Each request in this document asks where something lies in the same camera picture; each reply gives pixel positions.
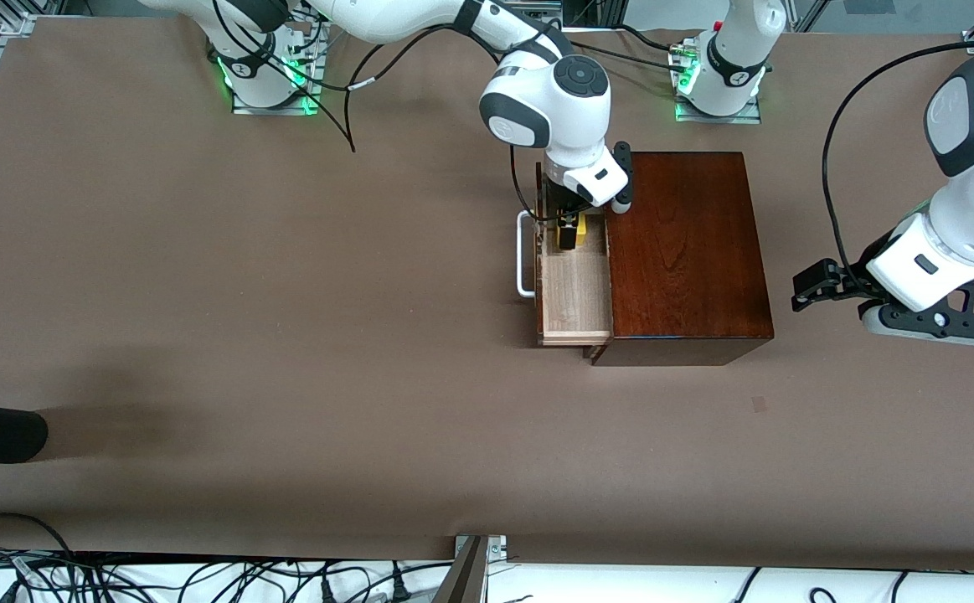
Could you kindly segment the aluminium table edge bracket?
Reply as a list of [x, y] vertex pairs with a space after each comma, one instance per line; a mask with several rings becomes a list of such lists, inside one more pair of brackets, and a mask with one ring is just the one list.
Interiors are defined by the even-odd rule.
[[457, 535], [455, 561], [430, 603], [487, 603], [487, 577], [498, 564], [508, 564], [505, 535]]

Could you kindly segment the dark brown wooden cabinet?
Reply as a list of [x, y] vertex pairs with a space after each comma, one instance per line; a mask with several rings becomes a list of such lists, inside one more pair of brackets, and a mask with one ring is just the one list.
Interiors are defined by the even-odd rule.
[[724, 366], [775, 336], [744, 156], [631, 153], [633, 201], [606, 217], [611, 328], [597, 367]]

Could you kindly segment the light wood drawer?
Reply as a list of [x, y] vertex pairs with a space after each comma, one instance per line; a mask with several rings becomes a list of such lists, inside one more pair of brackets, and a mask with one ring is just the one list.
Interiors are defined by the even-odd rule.
[[612, 335], [606, 215], [586, 211], [580, 228], [582, 240], [564, 250], [555, 223], [527, 210], [516, 218], [516, 291], [535, 306], [540, 346], [602, 346]]

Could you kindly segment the black equipment rack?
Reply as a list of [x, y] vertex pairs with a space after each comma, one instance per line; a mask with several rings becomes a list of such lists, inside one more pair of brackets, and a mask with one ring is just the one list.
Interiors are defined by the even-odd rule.
[[564, 28], [613, 29], [624, 22], [629, 0], [562, 0]]

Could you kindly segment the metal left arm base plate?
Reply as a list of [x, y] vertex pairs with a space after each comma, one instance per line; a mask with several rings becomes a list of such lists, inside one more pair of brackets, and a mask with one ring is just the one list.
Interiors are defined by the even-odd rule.
[[669, 65], [679, 68], [671, 73], [675, 120], [757, 125], [765, 61], [735, 64], [721, 54], [715, 38], [704, 32], [671, 47]]

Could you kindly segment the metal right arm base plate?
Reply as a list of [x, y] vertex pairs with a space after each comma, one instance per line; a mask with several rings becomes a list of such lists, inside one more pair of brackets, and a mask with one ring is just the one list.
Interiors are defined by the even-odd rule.
[[268, 64], [258, 66], [253, 79], [250, 67], [237, 60], [221, 61], [224, 84], [231, 92], [231, 113], [252, 116], [311, 116], [318, 113], [316, 96], [322, 92], [326, 66], [326, 35], [313, 29], [317, 38], [284, 26], [269, 35]]

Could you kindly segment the white padding sheet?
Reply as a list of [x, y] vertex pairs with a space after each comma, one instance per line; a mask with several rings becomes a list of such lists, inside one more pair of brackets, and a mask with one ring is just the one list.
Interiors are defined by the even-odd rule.
[[[441, 562], [61, 564], [0, 554], [0, 603], [430, 603]], [[487, 603], [974, 603], [974, 571], [494, 565]]]

